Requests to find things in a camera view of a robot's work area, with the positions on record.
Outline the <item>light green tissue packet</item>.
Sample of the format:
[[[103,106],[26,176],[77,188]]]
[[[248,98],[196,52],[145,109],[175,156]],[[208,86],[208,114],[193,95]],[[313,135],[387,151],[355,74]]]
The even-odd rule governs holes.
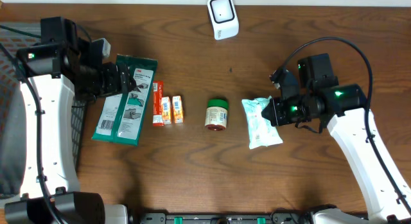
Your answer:
[[[241,101],[247,119],[249,148],[251,150],[260,146],[267,147],[283,143],[277,129],[271,126],[270,121],[261,115],[271,98],[269,96],[268,98],[243,99]]]

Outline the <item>white green packet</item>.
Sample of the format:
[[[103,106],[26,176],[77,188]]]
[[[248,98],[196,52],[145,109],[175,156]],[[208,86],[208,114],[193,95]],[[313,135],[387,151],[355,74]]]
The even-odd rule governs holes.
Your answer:
[[[116,63],[125,65],[127,72],[136,81],[136,86],[127,94],[105,98],[92,139],[136,146],[139,142],[158,61],[118,55]]]

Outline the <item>red orange stick packet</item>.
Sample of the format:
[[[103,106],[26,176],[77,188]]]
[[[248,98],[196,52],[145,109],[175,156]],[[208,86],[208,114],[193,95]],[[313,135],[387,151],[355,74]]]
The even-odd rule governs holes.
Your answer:
[[[162,120],[163,81],[153,82],[153,125],[164,126]]]

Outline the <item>orange tissue pack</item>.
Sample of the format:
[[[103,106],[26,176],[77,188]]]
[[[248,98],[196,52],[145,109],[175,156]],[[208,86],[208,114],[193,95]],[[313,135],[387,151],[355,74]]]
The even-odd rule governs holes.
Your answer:
[[[173,105],[173,118],[174,122],[183,123],[184,122],[184,111],[182,107],[182,98],[180,96],[172,97],[172,105]]]
[[[165,125],[170,125],[171,124],[171,101],[168,96],[162,97],[161,106],[162,106],[162,121]]]

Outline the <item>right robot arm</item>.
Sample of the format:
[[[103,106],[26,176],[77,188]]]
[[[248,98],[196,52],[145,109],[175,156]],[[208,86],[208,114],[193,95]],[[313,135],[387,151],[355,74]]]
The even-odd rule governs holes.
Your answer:
[[[341,86],[327,54],[298,62],[299,77],[280,67],[270,80],[281,97],[270,99],[261,115],[272,126],[304,128],[313,119],[327,129],[343,151],[367,208],[365,219],[333,206],[310,212],[312,223],[410,223],[410,187],[376,127],[357,84]]]

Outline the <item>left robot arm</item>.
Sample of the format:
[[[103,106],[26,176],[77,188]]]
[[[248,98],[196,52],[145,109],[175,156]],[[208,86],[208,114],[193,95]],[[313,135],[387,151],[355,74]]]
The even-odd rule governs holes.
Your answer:
[[[40,42],[17,50],[11,62],[26,114],[26,163],[20,199],[4,207],[8,223],[132,223],[126,205],[108,205],[81,191],[73,158],[74,100],[127,94],[135,86],[128,67],[107,59],[105,39],[81,39],[63,17],[40,22]]]

